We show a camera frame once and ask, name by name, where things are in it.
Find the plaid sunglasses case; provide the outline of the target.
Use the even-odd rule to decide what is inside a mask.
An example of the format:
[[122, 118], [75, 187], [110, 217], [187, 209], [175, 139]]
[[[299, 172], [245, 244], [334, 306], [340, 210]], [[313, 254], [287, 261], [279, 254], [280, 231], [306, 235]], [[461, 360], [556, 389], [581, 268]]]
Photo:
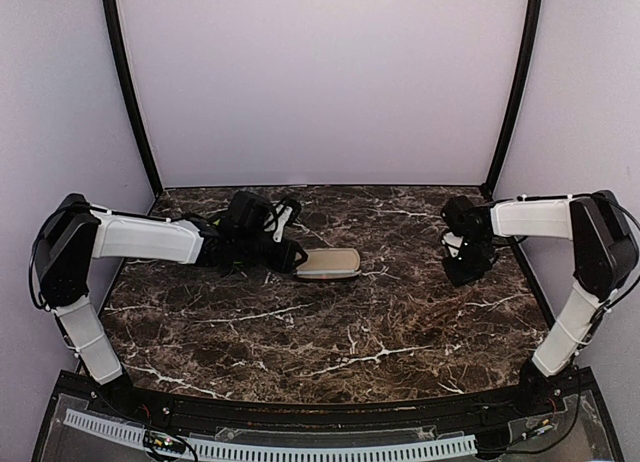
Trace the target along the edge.
[[361, 258], [353, 248], [310, 249], [294, 275], [303, 280], [343, 280], [360, 274]]

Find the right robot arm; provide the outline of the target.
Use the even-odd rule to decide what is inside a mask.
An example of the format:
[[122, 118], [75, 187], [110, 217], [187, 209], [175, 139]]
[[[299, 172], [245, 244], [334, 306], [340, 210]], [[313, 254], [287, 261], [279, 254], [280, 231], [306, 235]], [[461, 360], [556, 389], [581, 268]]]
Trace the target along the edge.
[[442, 265], [456, 287], [492, 269], [500, 239], [510, 245], [529, 238], [571, 243], [571, 292], [525, 365], [539, 377], [560, 374], [591, 342], [604, 315], [631, 292], [625, 284], [639, 263], [634, 236], [639, 223], [608, 190], [520, 196], [480, 205], [457, 196], [445, 203], [440, 215], [446, 225], [440, 236]]

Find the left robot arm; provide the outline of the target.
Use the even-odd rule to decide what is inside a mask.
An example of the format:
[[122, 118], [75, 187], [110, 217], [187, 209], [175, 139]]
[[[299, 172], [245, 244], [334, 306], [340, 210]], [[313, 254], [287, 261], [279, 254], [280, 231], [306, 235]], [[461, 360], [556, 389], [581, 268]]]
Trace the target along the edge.
[[206, 218], [176, 219], [114, 211], [69, 194], [46, 219], [32, 244], [28, 286], [39, 310], [54, 314], [70, 348], [95, 383], [101, 399], [120, 418], [141, 409], [140, 394], [124, 381], [126, 371], [90, 301], [88, 274], [101, 258], [162, 260], [229, 273], [238, 264], [262, 265], [291, 274], [308, 259], [284, 236], [301, 211], [290, 198], [272, 204], [239, 191], [228, 207]]

